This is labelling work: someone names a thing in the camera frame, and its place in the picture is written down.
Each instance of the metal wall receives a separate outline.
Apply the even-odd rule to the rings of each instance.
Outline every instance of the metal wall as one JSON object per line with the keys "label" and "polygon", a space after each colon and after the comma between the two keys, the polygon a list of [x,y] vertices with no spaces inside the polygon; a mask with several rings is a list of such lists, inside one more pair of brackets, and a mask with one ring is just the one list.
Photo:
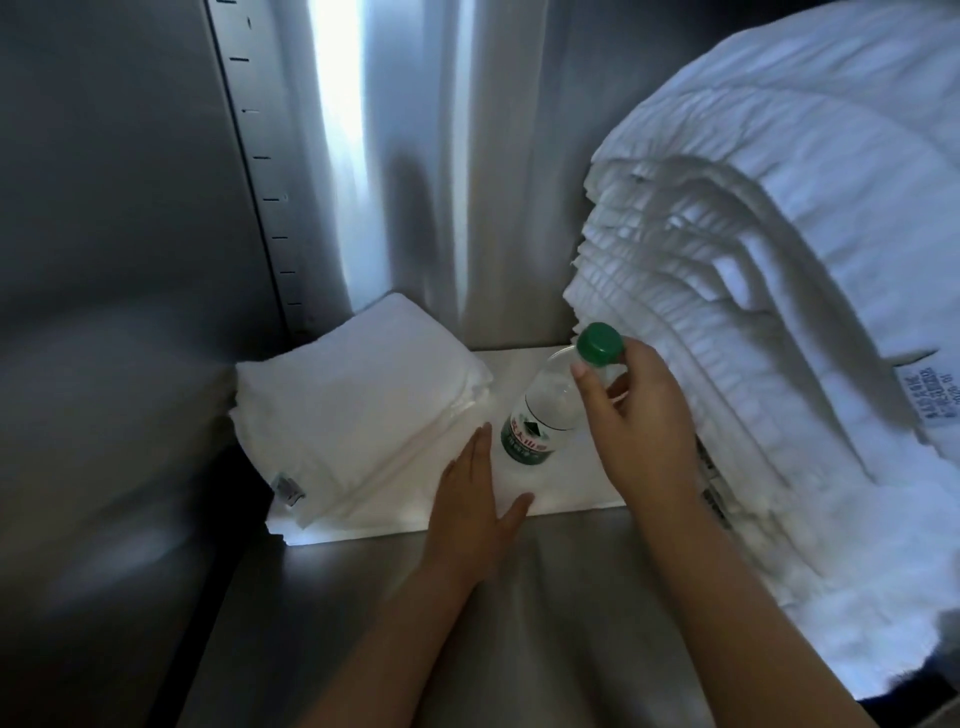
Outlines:
{"label": "metal wall", "polygon": [[202,0],[5,2],[0,85],[0,723],[136,725],[283,326]]}
{"label": "metal wall", "polygon": [[747,4],[208,0],[291,328],[391,290],[558,343],[592,151]]}

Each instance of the white towel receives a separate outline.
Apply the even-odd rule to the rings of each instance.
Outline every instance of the white towel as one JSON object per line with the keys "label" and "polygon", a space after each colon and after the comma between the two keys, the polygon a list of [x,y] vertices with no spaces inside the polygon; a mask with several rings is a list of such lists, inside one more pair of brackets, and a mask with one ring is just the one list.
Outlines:
{"label": "white towel", "polygon": [[565,293],[667,360],[739,541],[857,697],[960,606],[957,79],[936,2],[724,41],[594,155]]}
{"label": "white towel", "polygon": [[238,364],[237,375],[237,439],[301,526],[370,497],[491,381],[399,294],[312,344]]}
{"label": "white towel", "polygon": [[267,517],[268,530],[283,536],[288,546],[421,531],[429,521],[433,496],[444,467],[457,456],[473,430],[484,422],[493,424],[493,489],[500,513],[514,498],[526,492],[537,496],[530,509],[534,516],[622,505],[623,499],[604,475],[586,427],[578,431],[564,449],[537,466],[518,464],[504,452],[496,437],[499,426],[523,390],[556,350],[479,352],[477,356],[493,373],[490,391],[446,433],[397,469],[383,487],[348,507],[333,509],[305,528],[275,499]]}

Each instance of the green label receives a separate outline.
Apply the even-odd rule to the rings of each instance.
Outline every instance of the green label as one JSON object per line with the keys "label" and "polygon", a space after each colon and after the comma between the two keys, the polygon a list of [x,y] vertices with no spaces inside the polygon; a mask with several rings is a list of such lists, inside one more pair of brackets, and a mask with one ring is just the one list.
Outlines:
{"label": "green label", "polygon": [[569,430],[554,429],[534,416],[526,399],[516,406],[500,430],[500,442],[518,463],[539,465],[566,442]]}

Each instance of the water bottle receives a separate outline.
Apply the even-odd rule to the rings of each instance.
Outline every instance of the water bottle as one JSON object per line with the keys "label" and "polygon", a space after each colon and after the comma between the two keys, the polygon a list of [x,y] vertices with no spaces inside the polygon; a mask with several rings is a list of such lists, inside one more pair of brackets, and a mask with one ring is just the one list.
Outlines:
{"label": "water bottle", "polygon": [[594,323],[574,346],[547,359],[500,430],[507,454],[524,465],[538,465],[562,448],[586,417],[570,365],[580,359],[610,384],[610,365],[622,353],[616,329]]}

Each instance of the hand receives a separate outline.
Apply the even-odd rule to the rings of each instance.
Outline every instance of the hand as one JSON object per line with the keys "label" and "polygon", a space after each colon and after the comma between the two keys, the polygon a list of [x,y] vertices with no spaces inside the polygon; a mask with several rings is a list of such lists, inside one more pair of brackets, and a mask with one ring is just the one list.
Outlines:
{"label": "hand", "polygon": [[[694,485],[697,439],[677,380],[653,347],[624,337],[627,374],[605,390],[582,362],[571,368],[604,471],[625,500],[636,489]],[[628,392],[617,405],[611,401]]]}
{"label": "hand", "polygon": [[472,590],[483,581],[514,542],[531,493],[518,497],[497,519],[490,466],[490,423],[478,428],[460,457],[440,477],[433,500],[421,566],[438,569]]}

